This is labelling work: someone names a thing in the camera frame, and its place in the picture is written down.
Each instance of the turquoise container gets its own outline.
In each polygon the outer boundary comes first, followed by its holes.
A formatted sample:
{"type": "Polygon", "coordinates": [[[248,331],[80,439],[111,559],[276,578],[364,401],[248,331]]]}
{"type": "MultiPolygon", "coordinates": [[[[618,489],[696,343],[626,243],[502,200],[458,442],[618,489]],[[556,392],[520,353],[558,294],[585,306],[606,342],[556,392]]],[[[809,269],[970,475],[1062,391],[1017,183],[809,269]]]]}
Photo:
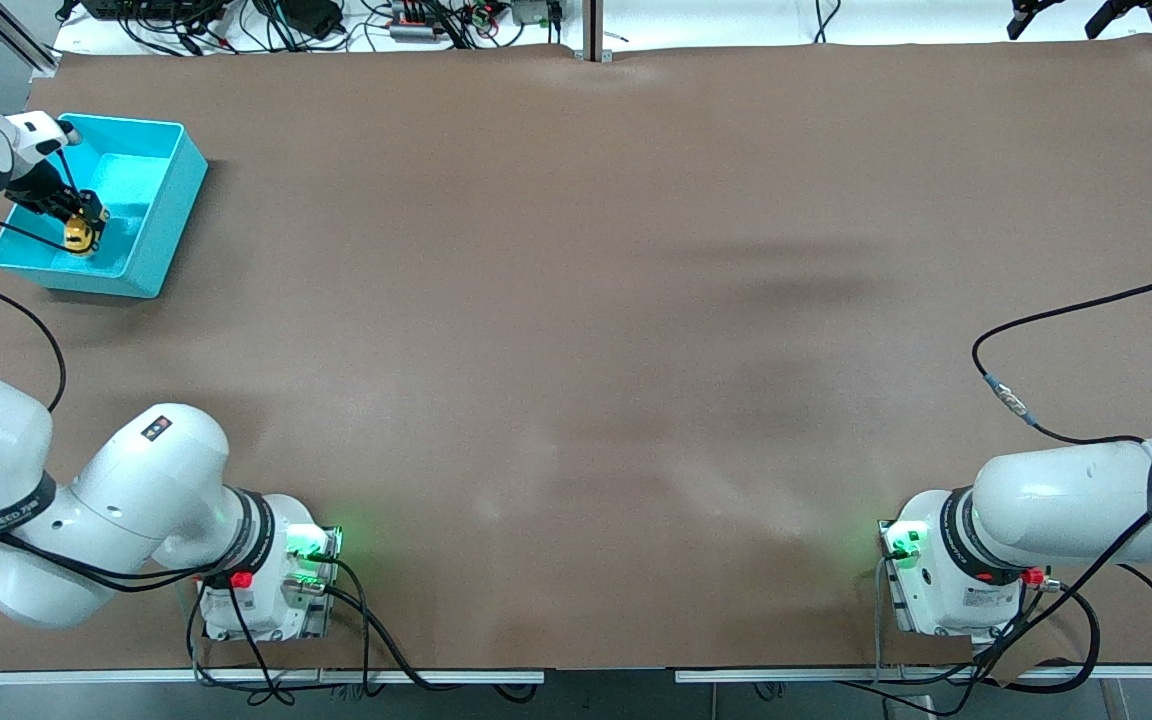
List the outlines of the turquoise container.
{"type": "MultiPolygon", "coordinates": [[[[54,290],[157,297],[207,161],[180,123],[74,113],[60,119],[83,136],[65,150],[74,183],[96,191],[109,210],[100,249],[83,258],[3,229],[0,268],[54,290]]],[[[47,161],[60,169],[55,154],[47,161]]],[[[65,237],[60,220],[25,209],[13,209],[8,223],[55,242],[65,237]]]]}

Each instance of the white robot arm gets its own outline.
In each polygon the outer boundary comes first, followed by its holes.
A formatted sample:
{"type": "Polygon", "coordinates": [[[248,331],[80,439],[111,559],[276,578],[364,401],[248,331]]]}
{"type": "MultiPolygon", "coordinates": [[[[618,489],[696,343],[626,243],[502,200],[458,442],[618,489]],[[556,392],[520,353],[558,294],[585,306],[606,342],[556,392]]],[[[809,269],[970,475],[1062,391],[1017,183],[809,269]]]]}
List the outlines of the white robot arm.
{"type": "Polygon", "coordinates": [[[0,192],[22,209],[59,219],[65,247],[83,253],[96,250],[109,211],[96,192],[61,181],[46,161],[46,156],[78,142],[73,124],[44,111],[0,115],[0,192]]]}
{"type": "Polygon", "coordinates": [[[228,584],[256,639],[325,634],[329,596],[316,583],[334,564],[339,533],[312,524],[290,497],[260,497],[221,484],[225,432],[189,406],[150,407],[97,452],[69,486],[44,464],[51,441],[44,406],[0,381],[0,609],[40,628],[86,620],[113,589],[18,545],[136,573],[151,556],[168,569],[214,569],[200,601],[206,632],[242,637],[228,584]],[[13,544],[5,544],[5,539],[13,544]]]}
{"type": "MultiPolygon", "coordinates": [[[[901,628],[987,644],[1020,609],[1028,569],[1087,564],[1146,511],[1152,518],[1152,457],[1137,444],[990,460],[973,486],[919,493],[884,525],[884,547],[899,558],[901,628]]],[[[1152,523],[1111,561],[1152,562],[1152,523]]]]}

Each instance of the table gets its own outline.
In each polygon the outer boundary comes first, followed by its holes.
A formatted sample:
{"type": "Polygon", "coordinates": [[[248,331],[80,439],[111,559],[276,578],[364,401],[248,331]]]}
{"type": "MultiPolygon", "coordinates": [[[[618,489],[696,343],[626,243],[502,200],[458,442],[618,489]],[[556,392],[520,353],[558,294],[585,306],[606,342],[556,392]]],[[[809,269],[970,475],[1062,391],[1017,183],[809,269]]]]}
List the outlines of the table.
{"type": "MultiPolygon", "coordinates": [[[[867,664],[876,522],[1044,446],[970,342],[1152,279],[1144,37],[70,56],[31,103],[182,120],[212,162],[159,300],[0,273],[69,354],[52,473],[151,402],[204,407],[228,482],[347,528],[422,667],[867,664]]],[[[1053,427],[1152,434],[1152,296],[990,354],[1053,427]]],[[[0,377],[52,373],[0,308],[0,377]]],[[[177,598],[145,594],[67,632],[0,616],[0,670],[179,667],[177,598]]],[[[1102,660],[1152,664],[1149,591],[1089,597],[1102,660]]]]}
{"type": "MultiPolygon", "coordinates": [[[[832,0],[826,1],[827,8],[832,0]]],[[[1052,6],[1038,17],[1020,37],[1021,41],[1079,41],[1085,40],[1083,26],[1102,0],[1068,0],[1052,6]]],[[[605,47],[613,53],[637,50],[666,50],[666,47],[705,46],[774,46],[809,45],[817,32],[814,3],[812,0],[795,0],[782,3],[778,0],[750,0],[744,3],[711,3],[708,0],[677,0],[660,3],[659,0],[617,0],[606,3],[605,28],[614,37],[605,40],[605,47]]],[[[367,5],[362,0],[343,0],[346,26],[358,28],[349,37],[344,50],[371,51],[364,29],[358,23],[370,17],[367,5]]],[[[563,23],[563,43],[579,47],[579,3],[574,3],[571,17],[563,23]]],[[[265,18],[247,1],[230,5],[223,20],[215,24],[215,31],[229,38],[237,50],[257,50],[256,41],[242,31],[250,28],[264,41],[265,18]]],[[[846,6],[828,25],[828,41],[844,45],[900,45],[915,44],[973,44],[975,41],[1007,41],[1006,24],[1010,18],[1007,3],[998,0],[846,0],[846,6]]],[[[169,36],[152,36],[156,44],[181,50],[169,36]]],[[[503,23],[502,41],[515,33],[511,20],[503,23]]],[[[1132,9],[1123,18],[1111,23],[1102,38],[1152,35],[1149,15],[1140,8],[1132,9]]],[[[438,45],[401,44],[389,40],[387,31],[371,32],[376,51],[431,51],[447,50],[449,44],[438,45]]],[[[328,38],[321,45],[335,44],[328,38]]],[[[530,26],[522,35],[518,45],[545,43],[545,31],[530,26]]],[[[65,53],[89,55],[145,55],[154,53],[147,47],[129,40],[123,29],[113,22],[91,18],[81,8],[60,29],[56,50],[65,53]]],[[[206,53],[219,50],[202,46],[206,53]]]]}

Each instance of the power adapter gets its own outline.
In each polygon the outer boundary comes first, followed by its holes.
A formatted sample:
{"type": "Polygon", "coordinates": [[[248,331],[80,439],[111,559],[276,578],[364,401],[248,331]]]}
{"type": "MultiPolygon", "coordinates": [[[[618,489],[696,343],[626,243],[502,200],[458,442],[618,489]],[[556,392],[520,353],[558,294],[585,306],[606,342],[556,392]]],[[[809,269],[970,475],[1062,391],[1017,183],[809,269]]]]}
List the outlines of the power adapter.
{"type": "Polygon", "coordinates": [[[344,31],[344,14],[333,0],[260,0],[256,6],[266,18],[279,18],[294,31],[325,40],[334,29],[344,31]]]}

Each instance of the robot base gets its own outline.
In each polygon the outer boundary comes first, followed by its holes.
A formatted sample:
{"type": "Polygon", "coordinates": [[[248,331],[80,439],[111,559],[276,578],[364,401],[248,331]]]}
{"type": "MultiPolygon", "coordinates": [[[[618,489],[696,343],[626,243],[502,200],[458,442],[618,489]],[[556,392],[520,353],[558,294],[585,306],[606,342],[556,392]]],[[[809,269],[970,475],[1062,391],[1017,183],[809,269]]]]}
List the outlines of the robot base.
{"type": "MultiPolygon", "coordinates": [[[[248,588],[234,589],[242,620],[256,642],[321,638],[335,598],[323,589],[335,582],[338,566],[308,560],[298,552],[305,533],[314,536],[310,550],[329,559],[340,556],[343,535],[339,528],[319,528],[296,498],[266,495],[274,511],[274,537],[270,556],[252,573],[248,588]]],[[[242,624],[228,588],[203,588],[200,611],[204,634],[214,641],[243,641],[242,624]]]]}
{"type": "Polygon", "coordinates": [[[879,523],[884,552],[912,551],[888,570],[896,623],[905,632],[968,635],[986,646],[1020,609],[1020,583],[991,585],[960,570],[941,539],[941,507],[950,492],[911,498],[900,520],[879,523]]]}

